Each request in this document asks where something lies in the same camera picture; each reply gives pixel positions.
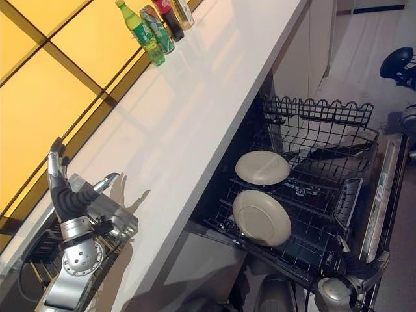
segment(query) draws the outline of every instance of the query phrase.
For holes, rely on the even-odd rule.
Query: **green bottle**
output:
[[[124,0],[116,1],[117,7],[122,11],[125,24],[130,29],[144,51],[149,55],[150,60],[157,66],[164,62],[164,55],[150,28],[143,23],[142,19],[125,5]]]

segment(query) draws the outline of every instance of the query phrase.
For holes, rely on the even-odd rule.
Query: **bottle cap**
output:
[[[117,0],[116,1],[116,5],[117,5],[117,7],[120,7],[120,6],[122,6],[124,4],[124,0]]]

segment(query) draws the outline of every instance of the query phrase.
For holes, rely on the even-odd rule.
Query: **open dishwasher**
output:
[[[372,109],[370,103],[257,97],[188,228],[246,250],[312,293],[318,280],[348,271],[339,239],[348,242],[361,263],[387,254],[408,138],[382,138],[385,153],[380,156],[379,134],[367,127]],[[260,150],[286,159],[287,179],[262,187],[236,175],[239,157]],[[265,192],[285,208],[292,228],[282,245],[256,244],[239,229],[232,207],[245,190]],[[363,311],[374,307],[378,283],[359,294]]]

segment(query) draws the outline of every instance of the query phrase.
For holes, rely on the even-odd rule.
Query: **ceramic plate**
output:
[[[251,184],[271,185],[286,179],[290,169],[287,161],[276,153],[251,151],[240,157],[235,172]]]
[[[233,214],[240,230],[264,246],[283,244],[291,234],[286,210],[273,197],[258,190],[246,190],[237,195]]]

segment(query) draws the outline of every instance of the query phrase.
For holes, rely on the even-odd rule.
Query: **soda bottle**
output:
[[[174,10],[180,26],[185,31],[190,29],[194,24],[194,17],[188,6],[187,0],[170,0],[170,5]]]
[[[172,39],[170,39],[166,29],[163,27],[156,11],[151,6],[146,5],[142,10],[140,10],[140,17],[142,18],[142,21],[148,24],[163,53],[167,54],[172,52],[175,49],[175,44]]]
[[[156,9],[159,11],[162,19],[166,22],[167,26],[172,32],[172,37],[176,41],[183,38],[183,29],[181,28],[177,18],[175,16],[172,7],[170,6],[169,0],[152,0],[155,4]]]
[[[125,5],[124,0],[117,0],[116,5],[122,11],[127,28],[149,55],[150,60],[157,66],[162,64],[164,62],[163,52],[146,23]]]

